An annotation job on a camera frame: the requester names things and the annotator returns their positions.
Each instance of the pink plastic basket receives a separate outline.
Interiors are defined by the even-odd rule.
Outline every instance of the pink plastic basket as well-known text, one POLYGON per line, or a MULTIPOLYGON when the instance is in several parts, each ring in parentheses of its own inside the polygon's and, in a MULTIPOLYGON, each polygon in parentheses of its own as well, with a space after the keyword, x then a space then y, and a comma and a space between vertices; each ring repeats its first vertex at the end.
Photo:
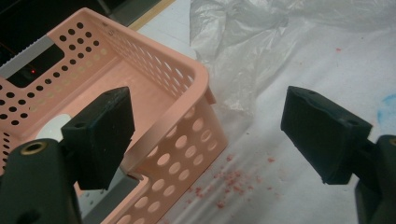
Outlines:
POLYGON ((128 86, 136 131, 121 169, 141 182, 104 223, 155 223, 227 145, 205 68, 86 8, 47 37, 64 52, 51 69, 23 89, 0 77, 1 167, 55 116, 128 86))

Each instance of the black device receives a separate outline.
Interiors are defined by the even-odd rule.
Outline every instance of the black device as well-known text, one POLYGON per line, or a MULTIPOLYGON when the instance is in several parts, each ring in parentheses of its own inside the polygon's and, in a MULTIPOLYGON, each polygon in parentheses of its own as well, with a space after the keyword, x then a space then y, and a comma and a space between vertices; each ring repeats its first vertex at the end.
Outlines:
POLYGON ((352 174, 360 224, 396 223, 396 136, 367 137, 372 125, 324 96, 289 87, 281 130, 321 176, 345 185, 352 174))
POLYGON ((64 140, 15 148, 0 185, 0 223, 81 223, 81 189, 107 189, 134 133, 127 87, 106 91, 62 127, 64 140))

